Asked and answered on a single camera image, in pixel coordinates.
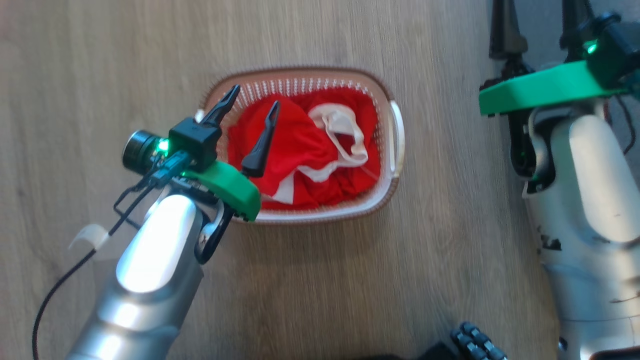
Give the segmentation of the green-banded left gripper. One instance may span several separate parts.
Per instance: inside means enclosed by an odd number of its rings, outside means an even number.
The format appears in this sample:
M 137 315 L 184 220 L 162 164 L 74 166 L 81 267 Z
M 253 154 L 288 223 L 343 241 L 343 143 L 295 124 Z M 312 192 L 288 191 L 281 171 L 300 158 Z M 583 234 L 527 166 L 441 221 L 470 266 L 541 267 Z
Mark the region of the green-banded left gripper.
M 240 85 L 234 84 L 204 115 L 200 125 L 204 128 L 220 127 L 223 118 L 233 109 L 241 89 Z M 262 178 L 265 175 L 280 111 L 280 102 L 275 101 L 265 117 L 265 128 L 258 141 L 242 160 L 242 173 L 221 161 L 214 162 L 201 173 L 185 172 L 186 178 L 196 180 L 217 198 L 215 218 L 202 227 L 194 249 L 199 264 L 204 265 L 212 258 L 234 217 L 250 223 L 258 217 L 262 207 L 261 194 L 249 178 Z

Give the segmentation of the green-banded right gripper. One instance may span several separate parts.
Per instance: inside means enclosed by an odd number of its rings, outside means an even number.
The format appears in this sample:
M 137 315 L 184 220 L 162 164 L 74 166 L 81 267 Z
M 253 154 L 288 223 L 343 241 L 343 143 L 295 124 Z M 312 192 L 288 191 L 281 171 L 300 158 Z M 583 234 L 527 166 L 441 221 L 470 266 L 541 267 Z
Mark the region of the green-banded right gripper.
M 560 48 L 582 48 L 594 39 L 594 10 L 589 0 L 563 0 Z M 535 118 L 543 109 L 565 107 L 587 100 L 624 95 L 619 82 L 606 84 L 588 60 L 534 71 L 522 55 L 528 41 L 520 32 L 514 0 L 493 0 L 489 58 L 503 61 L 500 77 L 487 80 L 478 92 L 483 116 L 506 116 L 510 131 L 510 161 L 523 179 L 548 179 L 553 173 L 549 142 L 537 130 Z

